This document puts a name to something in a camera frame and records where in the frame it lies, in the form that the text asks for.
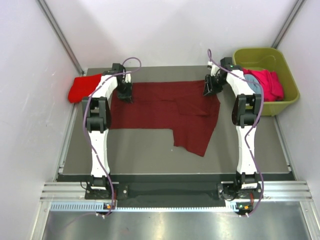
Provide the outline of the dark red t-shirt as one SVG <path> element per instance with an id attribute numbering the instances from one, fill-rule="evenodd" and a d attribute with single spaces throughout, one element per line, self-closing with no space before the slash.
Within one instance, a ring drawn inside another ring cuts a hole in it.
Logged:
<path id="1" fill-rule="evenodd" d="M 205 82 L 137 82 L 133 102 L 111 100 L 111 129 L 170 129 L 173 144 L 203 157 L 216 128 L 220 101 L 203 96 Z"/>

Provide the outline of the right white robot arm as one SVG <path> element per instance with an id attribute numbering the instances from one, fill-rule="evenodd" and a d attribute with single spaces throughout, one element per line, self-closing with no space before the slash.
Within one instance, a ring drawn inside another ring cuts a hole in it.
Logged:
<path id="1" fill-rule="evenodd" d="M 263 87 L 257 80 L 247 80 L 243 68 L 225 57 L 220 64 L 208 51 L 207 67 L 210 73 L 204 79 L 204 96 L 213 96 L 229 85 L 235 96 L 231 120 L 238 137 L 238 165 L 234 183 L 223 183 L 221 198 L 232 201 L 245 198 L 254 190 L 260 190 L 260 170 L 255 162 L 255 134 L 264 105 Z"/>

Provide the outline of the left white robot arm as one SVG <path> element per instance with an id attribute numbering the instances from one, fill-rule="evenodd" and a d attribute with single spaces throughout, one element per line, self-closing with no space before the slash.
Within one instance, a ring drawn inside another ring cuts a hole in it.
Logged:
<path id="1" fill-rule="evenodd" d="M 116 91 L 115 96 L 119 100 L 132 103 L 132 88 L 131 74 L 122 64 L 114 63 L 110 70 L 101 75 L 95 90 L 81 100 L 82 128 L 92 154 L 91 174 L 85 193 L 87 200 L 115 199 L 107 153 L 107 138 L 112 123 L 108 100 Z"/>

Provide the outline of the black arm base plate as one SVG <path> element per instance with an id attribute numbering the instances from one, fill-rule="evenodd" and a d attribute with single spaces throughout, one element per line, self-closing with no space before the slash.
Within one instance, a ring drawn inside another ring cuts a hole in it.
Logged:
<path id="1" fill-rule="evenodd" d="M 214 201 L 232 201 L 241 195 L 246 198 L 250 193 L 258 196 L 262 189 L 256 186 L 241 188 L 234 182 L 119 182 L 113 184 L 114 196 L 111 188 L 94 188 L 87 185 L 84 198 L 86 200 L 131 200 L 137 197 L 155 197 L 163 201 L 164 197 L 201 197 Z"/>

